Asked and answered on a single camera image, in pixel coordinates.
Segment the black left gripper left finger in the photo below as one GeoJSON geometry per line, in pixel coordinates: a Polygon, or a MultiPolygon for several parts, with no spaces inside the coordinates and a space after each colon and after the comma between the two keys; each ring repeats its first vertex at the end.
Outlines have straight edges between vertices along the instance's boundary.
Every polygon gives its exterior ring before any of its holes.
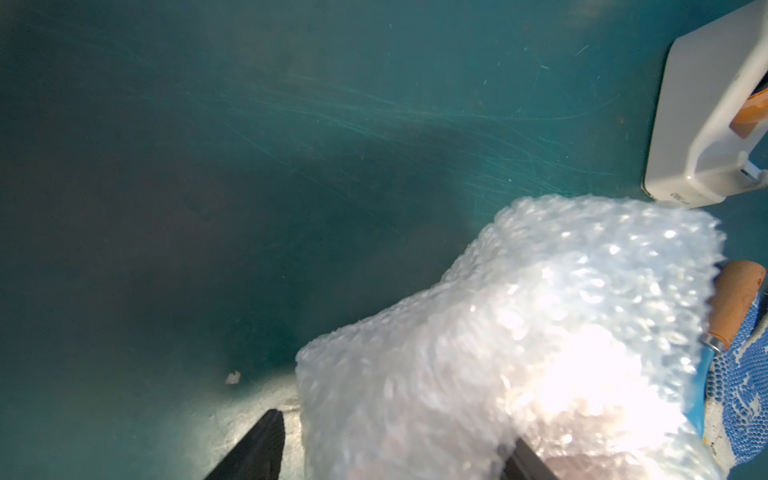
{"type": "Polygon", "coordinates": [[[285,447],[283,412],[270,409],[205,480],[278,480],[285,447]]]}

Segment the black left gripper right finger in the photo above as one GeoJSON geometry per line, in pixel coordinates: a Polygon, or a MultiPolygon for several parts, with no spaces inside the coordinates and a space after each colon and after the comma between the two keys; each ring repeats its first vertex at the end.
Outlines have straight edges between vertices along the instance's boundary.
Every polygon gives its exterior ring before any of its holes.
{"type": "Polygon", "coordinates": [[[520,438],[509,452],[501,480],[558,480],[544,461],[520,438]]]}

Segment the clear bubble wrap sheet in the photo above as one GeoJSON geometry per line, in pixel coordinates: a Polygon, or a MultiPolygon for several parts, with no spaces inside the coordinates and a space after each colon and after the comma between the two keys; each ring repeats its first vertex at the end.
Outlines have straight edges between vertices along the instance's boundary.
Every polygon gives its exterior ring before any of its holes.
{"type": "Polygon", "coordinates": [[[702,210],[557,195],[296,357],[310,479],[719,479],[686,418],[725,235],[702,210]]]}

